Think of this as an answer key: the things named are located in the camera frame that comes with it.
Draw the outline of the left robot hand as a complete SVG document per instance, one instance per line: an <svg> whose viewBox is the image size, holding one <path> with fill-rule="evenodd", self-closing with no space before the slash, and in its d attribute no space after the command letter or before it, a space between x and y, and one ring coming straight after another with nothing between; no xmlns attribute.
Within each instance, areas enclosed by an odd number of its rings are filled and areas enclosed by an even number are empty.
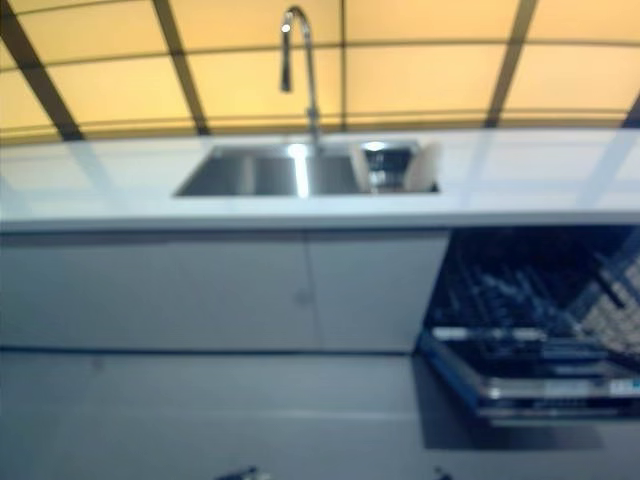
<svg viewBox="0 0 640 480"><path fill-rule="evenodd" d="M255 466L227 472L214 478L214 480L255 480L259 470Z"/></svg>

